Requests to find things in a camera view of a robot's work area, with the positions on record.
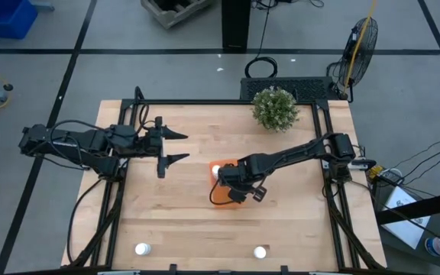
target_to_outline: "fan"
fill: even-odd
[[[377,22],[371,17],[361,19],[351,30],[351,35],[349,35],[348,42],[345,45],[342,58],[338,62],[330,63],[327,66],[326,76],[329,76],[332,70],[332,76],[338,79],[330,85],[330,88],[336,91],[340,99],[348,99],[345,90],[349,88],[351,99],[348,101],[352,102],[354,100],[352,87],[356,86],[363,78],[364,73],[366,73],[366,69],[373,56],[377,38]],[[338,76],[335,75],[337,67],[339,67]]]

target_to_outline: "blue bin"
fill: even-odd
[[[0,0],[0,37],[22,39],[37,18],[28,0]]]

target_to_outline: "green plant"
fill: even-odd
[[[296,118],[299,110],[295,106],[295,98],[279,87],[264,89],[256,94],[252,103],[254,118],[268,130],[285,132],[293,126],[293,122],[299,120]]]

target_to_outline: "gray floor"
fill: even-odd
[[[73,49],[90,0],[52,2],[55,12],[39,14],[24,40],[1,40],[2,48]],[[425,2],[440,31],[440,0]],[[271,12],[264,47],[342,49],[348,32],[369,7],[367,0],[325,0],[323,9],[303,0],[280,5]],[[264,15],[251,12],[251,48],[258,47]],[[380,30],[378,49],[438,49],[416,0],[379,1],[374,18]],[[137,0],[98,0],[82,47],[220,48],[220,19],[217,4],[166,31]],[[339,58],[271,56],[279,63],[278,76],[321,76],[325,66]],[[101,100],[132,97],[136,85],[148,99],[236,99],[244,66],[252,58],[240,54],[80,55],[58,119],[94,122]],[[21,129],[47,123],[69,60],[66,54],[0,55],[0,70],[15,86],[10,105],[0,111],[0,251],[33,162],[18,152]],[[269,69],[254,65],[252,74],[266,76]],[[351,111],[359,141],[367,147],[367,155],[384,166],[440,139],[440,55],[375,56],[355,93]],[[420,160],[399,168],[407,172]],[[80,179],[79,172],[51,163],[42,166],[6,272],[59,267]],[[440,165],[412,186],[440,194]],[[394,270],[440,274],[440,268],[385,250]]]

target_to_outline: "wooden tabletop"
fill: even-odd
[[[347,102],[329,102],[335,132],[358,141]],[[118,120],[120,101],[101,103],[96,125]],[[319,160],[277,170],[264,186],[263,202],[248,198],[240,209],[215,209],[208,195],[209,162],[242,158],[253,153],[274,153],[315,138],[312,111],[300,106],[299,121],[287,133],[265,130],[252,118],[248,105],[151,105],[149,119],[163,116],[170,129],[189,135],[186,140],[165,141],[165,154],[191,154],[172,165],[165,179],[156,174],[157,159],[132,159],[115,247],[113,269],[336,271],[327,203],[321,194]],[[320,112],[322,128],[323,114]],[[365,183],[363,172],[352,172]],[[79,195],[96,181],[93,172],[82,178]],[[94,189],[79,206],[74,219],[73,256],[95,233],[105,184]],[[368,191],[345,185],[354,233],[366,249],[386,266],[373,206]],[[346,266],[351,266],[346,238],[341,231]],[[138,256],[134,247],[148,243],[152,251]],[[108,236],[100,263],[104,263]],[[263,260],[254,258],[257,246],[267,249]]]

